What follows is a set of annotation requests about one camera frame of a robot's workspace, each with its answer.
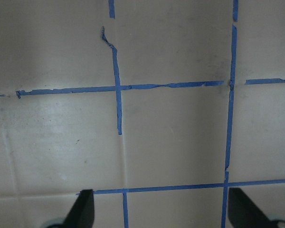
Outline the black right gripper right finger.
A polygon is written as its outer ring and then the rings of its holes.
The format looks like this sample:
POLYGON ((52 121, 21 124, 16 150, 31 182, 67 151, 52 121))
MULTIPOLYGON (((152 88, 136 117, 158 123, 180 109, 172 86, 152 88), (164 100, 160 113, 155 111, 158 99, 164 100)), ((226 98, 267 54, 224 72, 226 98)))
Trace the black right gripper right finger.
POLYGON ((228 190, 228 219, 234 228, 285 228, 285 220, 270 220, 241 188, 228 190))

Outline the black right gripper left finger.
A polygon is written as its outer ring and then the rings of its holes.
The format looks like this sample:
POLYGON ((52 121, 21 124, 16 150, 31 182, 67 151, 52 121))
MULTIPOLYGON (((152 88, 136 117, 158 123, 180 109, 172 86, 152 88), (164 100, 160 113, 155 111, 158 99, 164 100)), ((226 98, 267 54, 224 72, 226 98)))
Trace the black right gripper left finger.
POLYGON ((65 228, 91 228, 95 220, 93 190, 80 191, 75 203, 63 222, 65 228))

